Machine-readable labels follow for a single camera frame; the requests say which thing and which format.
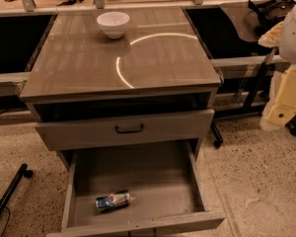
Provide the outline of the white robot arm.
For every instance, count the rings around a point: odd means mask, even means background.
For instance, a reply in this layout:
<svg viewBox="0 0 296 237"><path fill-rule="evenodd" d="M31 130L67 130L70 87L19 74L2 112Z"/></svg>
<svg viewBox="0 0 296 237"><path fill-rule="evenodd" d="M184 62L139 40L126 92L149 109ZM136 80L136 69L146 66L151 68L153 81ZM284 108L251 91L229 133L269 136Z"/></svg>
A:
<svg viewBox="0 0 296 237"><path fill-rule="evenodd" d="M284 72L275 71L271 78L269 100L259 125L263 130L278 130L296 115L296 5L285 19L259 38L265 47L278 47L279 55L290 63Z"/></svg>

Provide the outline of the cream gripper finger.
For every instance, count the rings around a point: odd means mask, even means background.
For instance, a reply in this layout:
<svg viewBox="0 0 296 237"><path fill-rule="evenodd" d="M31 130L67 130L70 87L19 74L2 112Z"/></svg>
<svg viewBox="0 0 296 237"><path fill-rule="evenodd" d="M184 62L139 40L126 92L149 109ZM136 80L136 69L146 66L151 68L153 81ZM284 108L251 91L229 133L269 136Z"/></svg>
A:
<svg viewBox="0 0 296 237"><path fill-rule="evenodd" d="M269 101L262 112L259 125L274 131L287 125L296 115L296 64L284 72L275 71L270 83Z"/></svg>
<svg viewBox="0 0 296 237"><path fill-rule="evenodd" d="M282 25L280 22L268 30L259 38L258 44L264 47L279 47Z"/></svg>

